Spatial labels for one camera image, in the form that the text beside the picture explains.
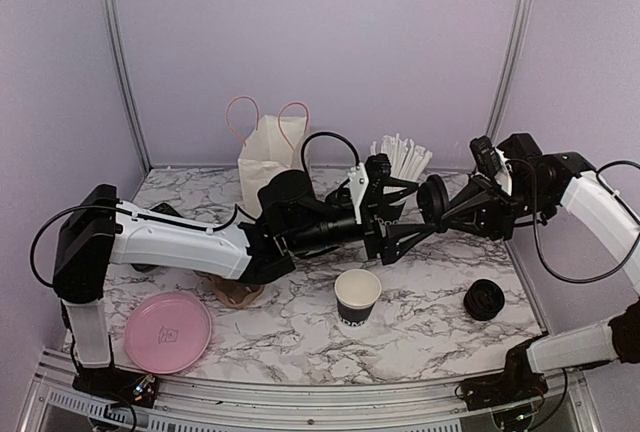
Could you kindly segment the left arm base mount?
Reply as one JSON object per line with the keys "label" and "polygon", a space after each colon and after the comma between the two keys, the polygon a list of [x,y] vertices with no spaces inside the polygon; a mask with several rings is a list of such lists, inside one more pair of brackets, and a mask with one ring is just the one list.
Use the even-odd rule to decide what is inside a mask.
{"label": "left arm base mount", "polygon": [[159,378],[153,374],[127,371],[113,364],[103,368],[78,365],[73,381],[77,391],[143,408],[154,406],[159,385]]}

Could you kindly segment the brown cardboard cup carrier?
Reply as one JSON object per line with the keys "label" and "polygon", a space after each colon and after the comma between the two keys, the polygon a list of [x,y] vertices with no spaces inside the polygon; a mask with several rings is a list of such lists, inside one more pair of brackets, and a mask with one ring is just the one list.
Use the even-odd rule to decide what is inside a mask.
{"label": "brown cardboard cup carrier", "polygon": [[246,309],[265,289],[264,285],[245,284],[213,274],[197,272],[197,275],[205,281],[216,298],[231,309]]}

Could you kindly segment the black floral patterned tray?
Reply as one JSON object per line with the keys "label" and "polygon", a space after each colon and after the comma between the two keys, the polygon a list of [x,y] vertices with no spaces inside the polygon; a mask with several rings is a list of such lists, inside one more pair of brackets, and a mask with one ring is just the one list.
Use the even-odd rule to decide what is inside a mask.
{"label": "black floral patterned tray", "polygon": [[150,212],[155,215],[161,215],[163,217],[177,217],[181,218],[182,215],[177,212],[170,204],[162,202],[150,209]]}

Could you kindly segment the pink round plate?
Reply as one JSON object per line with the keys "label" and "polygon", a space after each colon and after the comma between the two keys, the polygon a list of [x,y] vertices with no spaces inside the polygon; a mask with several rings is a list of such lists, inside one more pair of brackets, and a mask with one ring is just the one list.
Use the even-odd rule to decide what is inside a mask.
{"label": "pink round plate", "polygon": [[180,372],[199,360],[212,335],[207,307],[186,292],[164,292],[144,300],[124,331],[124,350],[140,369],[159,375]]}

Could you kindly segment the left aluminium frame post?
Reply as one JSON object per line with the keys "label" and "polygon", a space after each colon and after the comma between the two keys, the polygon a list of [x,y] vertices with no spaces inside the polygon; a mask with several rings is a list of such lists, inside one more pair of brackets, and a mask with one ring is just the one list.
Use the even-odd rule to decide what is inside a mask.
{"label": "left aluminium frame post", "polygon": [[131,138],[140,167],[144,175],[147,175],[152,170],[151,158],[142,130],[142,124],[137,110],[137,104],[127,67],[118,16],[117,0],[101,1],[116,80],[118,82],[119,91],[123,101]]}

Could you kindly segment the front aluminium frame rail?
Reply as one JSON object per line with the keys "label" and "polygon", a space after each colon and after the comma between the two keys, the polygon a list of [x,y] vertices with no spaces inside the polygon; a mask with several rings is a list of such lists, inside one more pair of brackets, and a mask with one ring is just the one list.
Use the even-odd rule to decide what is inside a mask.
{"label": "front aluminium frame rail", "polygon": [[554,373],[546,394],[471,410],[456,380],[296,386],[159,377],[112,399],[74,389],[69,356],[43,353],[20,431],[599,431],[586,380]]}

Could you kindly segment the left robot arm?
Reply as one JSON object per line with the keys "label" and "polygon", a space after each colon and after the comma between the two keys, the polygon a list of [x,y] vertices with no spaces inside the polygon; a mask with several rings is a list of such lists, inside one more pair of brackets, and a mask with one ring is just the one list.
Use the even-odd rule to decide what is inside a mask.
{"label": "left robot arm", "polygon": [[437,230],[435,223],[384,223],[394,204],[422,197],[424,185],[397,179],[383,154],[358,161],[340,191],[342,203],[319,200],[306,166],[278,173],[258,192],[259,217],[222,225],[166,215],[122,201],[109,184],[47,221],[58,232],[53,277],[47,281],[64,308],[73,358],[106,397],[125,390],[113,365],[103,288],[112,264],[190,269],[246,284],[265,285],[296,268],[296,259],[361,241],[368,258],[398,261]]}

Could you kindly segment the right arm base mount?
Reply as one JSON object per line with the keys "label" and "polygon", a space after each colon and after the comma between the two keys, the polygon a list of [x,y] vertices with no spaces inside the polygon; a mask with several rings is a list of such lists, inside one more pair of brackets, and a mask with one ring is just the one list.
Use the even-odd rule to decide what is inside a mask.
{"label": "right arm base mount", "polygon": [[468,411],[542,398],[548,392],[544,375],[533,372],[527,358],[527,350],[535,341],[536,338],[529,339],[509,349],[501,372],[459,383],[454,393],[465,402]]}

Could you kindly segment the right aluminium frame post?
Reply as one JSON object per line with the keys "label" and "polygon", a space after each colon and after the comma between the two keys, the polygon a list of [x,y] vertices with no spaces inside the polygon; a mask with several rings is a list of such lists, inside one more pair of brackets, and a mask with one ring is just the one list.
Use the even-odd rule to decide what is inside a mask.
{"label": "right aluminium frame post", "polygon": [[533,0],[515,0],[514,2],[505,54],[491,104],[489,118],[481,133],[481,136],[487,136],[493,143],[496,142],[501,125],[506,117],[509,95],[518,61],[523,51],[532,5]]}

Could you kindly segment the aluminium frame post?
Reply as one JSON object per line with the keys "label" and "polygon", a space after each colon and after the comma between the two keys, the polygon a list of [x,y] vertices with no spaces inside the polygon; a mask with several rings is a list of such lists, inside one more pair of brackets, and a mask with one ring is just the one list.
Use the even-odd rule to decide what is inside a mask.
{"label": "aluminium frame post", "polygon": [[509,95],[518,61],[523,51],[532,5],[533,0],[515,0],[514,2],[505,54],[491,104],[489,118],[481,133],[481,136],[487,136],[493,143],[496,142],[501,125],[506,117]]}
{"label": "aluminium frame post", "polygon": [[142,130],[142,124],[137,110],[137,104],[127,67],[118,16],[117,0],[101,1],[116,80],[118,82],[119,91],[123,101],[131,138],[140,167],[144,175],[147,175],[152,170],[151,158]]}

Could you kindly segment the stack of black cup lids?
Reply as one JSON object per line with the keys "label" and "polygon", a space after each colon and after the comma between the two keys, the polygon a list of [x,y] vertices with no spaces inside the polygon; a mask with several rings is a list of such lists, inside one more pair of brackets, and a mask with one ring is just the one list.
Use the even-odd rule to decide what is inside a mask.
{"label": "stack of black cup lids", "polygon": [[467,290],[463,305],[466,312],[476,321],[494,319],[505,306],[503,290],[488,279],[476,280]]}

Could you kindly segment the bundle of white paper straws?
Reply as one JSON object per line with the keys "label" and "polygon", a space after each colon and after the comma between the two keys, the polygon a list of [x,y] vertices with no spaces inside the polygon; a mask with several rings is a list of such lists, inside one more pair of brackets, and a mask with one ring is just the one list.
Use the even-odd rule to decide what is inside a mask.
{"label": "bundle of white paper straws", "polygon": [[384,135],[374,140],[370,154],[386,154],[391,164],[391,176],[397,179],[416,182],[427,168],[433,153],[413,139],[402,138],[399,133]]}

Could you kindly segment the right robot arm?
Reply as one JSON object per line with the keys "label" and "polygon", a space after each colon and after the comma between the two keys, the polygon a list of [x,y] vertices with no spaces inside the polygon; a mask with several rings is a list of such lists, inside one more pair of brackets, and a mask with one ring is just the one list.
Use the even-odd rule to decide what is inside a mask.
{"label": "right robot arm", "polygon": [[[639,286],[639,215],[606,183],[601,169],[577,152],[545,154],[528,133],[514,133],[498,145],[481,136],[471,141],[470,150],[476,171],[454,198],[448,197],[440,179],[427,180],[433,196],[421,209],[439,231],[508,240],[518,219],[529,216],[537,228],[564,209],[617,264],[589,278],[565,276],[544,257],[539,259],[542,267],[557,280],[574,285],[588,285],[622,271],[632,287]],[[614,361],[639,361],[637,303],[611,319],[514,347],[496,377],[495,390],[502,398],[515,400],[547,371]]]}

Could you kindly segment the white paper takeout bag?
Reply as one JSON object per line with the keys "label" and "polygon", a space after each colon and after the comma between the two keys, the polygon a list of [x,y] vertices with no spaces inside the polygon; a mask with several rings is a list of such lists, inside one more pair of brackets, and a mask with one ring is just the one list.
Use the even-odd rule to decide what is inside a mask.
{"label": "white paper takeout bag", "polygon": [[[256,113],[254,130],[246,138],[231,124],[231,110],[243,100],[249,101]],[[310,110],[304,103],[294,101],[286,104],[277,116],[262,116],[253,98],[238,96],[227,105],[225,119],[229,130],[242,143],[237,165],[244,210],[257,218],[262,212],[258,191],[277,174],[302,169],[308,156],[301,155],[301,147],[310,132]]]}

